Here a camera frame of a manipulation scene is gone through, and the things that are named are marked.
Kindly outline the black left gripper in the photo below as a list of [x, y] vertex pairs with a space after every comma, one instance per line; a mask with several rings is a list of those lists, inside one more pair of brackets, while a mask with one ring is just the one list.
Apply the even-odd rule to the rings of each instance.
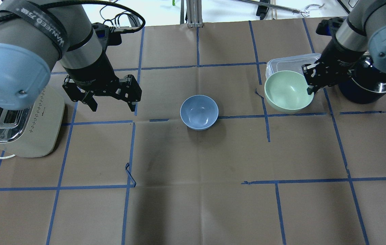
[[69, 81], [64, 80], [63, 89], [72, 102], [86, 104], [96, 112], [98, 104], [93, 96], [111, 96], [127, 103], [135, 112], [141, 101], [142, 89], [133, 75], [119, 79], [104, 51], [92, 64], [78, 69], [66, 68]]

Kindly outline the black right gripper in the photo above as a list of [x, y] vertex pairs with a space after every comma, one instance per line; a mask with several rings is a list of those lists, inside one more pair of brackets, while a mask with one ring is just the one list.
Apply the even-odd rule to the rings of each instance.
[[325, 86], [339, 83], [361, 56], [361, 51], [353, 51], [338, 41], [330, 41], [319, 60], [313, 64], [302, 65], [303, 76], [308, 84], [308, 95], [314, 95]]

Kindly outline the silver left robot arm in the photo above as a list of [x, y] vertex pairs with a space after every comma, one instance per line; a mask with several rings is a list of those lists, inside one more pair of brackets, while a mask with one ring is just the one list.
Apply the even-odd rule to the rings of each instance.
[[32, 106], [47, 86], [56, 62], [68, 74], [63, 89], [73, 102], [96, 111], [95, 96], [126, 102], [131, 111], [141, 101], [142, 89], [133, 75], [115, 75], [106, 50], [121, 43], [110, 27], [91, 23], [83, 5], [123, 9], [100, 0], [3, 0], [0, 5], [0, 107], [23, 110]]

